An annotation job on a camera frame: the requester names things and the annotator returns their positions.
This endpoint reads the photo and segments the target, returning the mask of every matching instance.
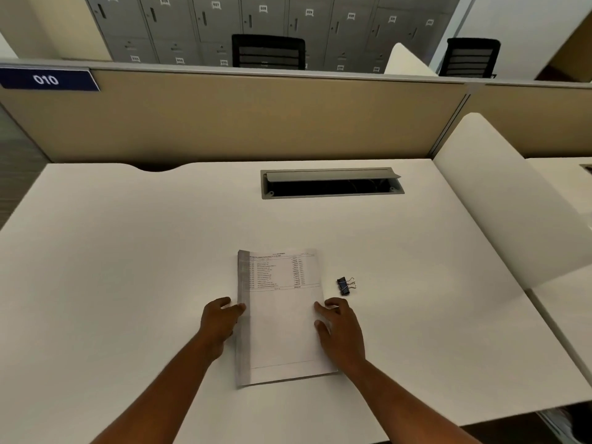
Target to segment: person's right hand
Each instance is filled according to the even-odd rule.
[[[330,331],[322,321],[315,321],[321,346],[331,361],[345,374],[366,360],[364,337],[356,314],[345,299],[331,298],[325,301],[325,308],[318,302],[314,309],[331,322]]]

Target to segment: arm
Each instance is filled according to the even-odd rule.
[[[315,302],[317,312],[331,322],[330,330],[315,321],[327,356],[353,382],[393,444],[478,444],[401,385],[366,361],[364,338],[356,314],[342,298]]]
[[[239,304],[222,308],[230,298],[203,309],[199,332],[162,372],[91,444],[171,444],[211,363],[224,350],[224,341],[245,311]]]

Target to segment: locker handle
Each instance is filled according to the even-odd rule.
[[[101,12],[103,18],[107,18],[107,16],[105,15],[105,11],[103,10],[103,7],[101,5],[99,5],[99,11]]]

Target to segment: desk surface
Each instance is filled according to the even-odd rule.
[[[383,166],[404,195],[261,199],[261,169]],[[460,425],[592,398],[430,160],[51,164],[0,232],[0,442],[90,441],[236,298],[239,249],[287,247],[326,298],[356,279],[368,359]],[[228,347],[176,442],[385,439],[343,375],[236,389]]]
[[[530,158],[528,162],[581,214],[592,214],[592,157]],[[536,287],[533,293],[587,368],[592,384],[592,265]]]

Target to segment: person's left hand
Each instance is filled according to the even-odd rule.
[[[222,308],[228,304],[230,298],[219,298],[206,304],[201,315],[199,332],[195,336],[212,361],[222,355],[224,342],[232,335],[234,325],[247,308],[244,304]]]

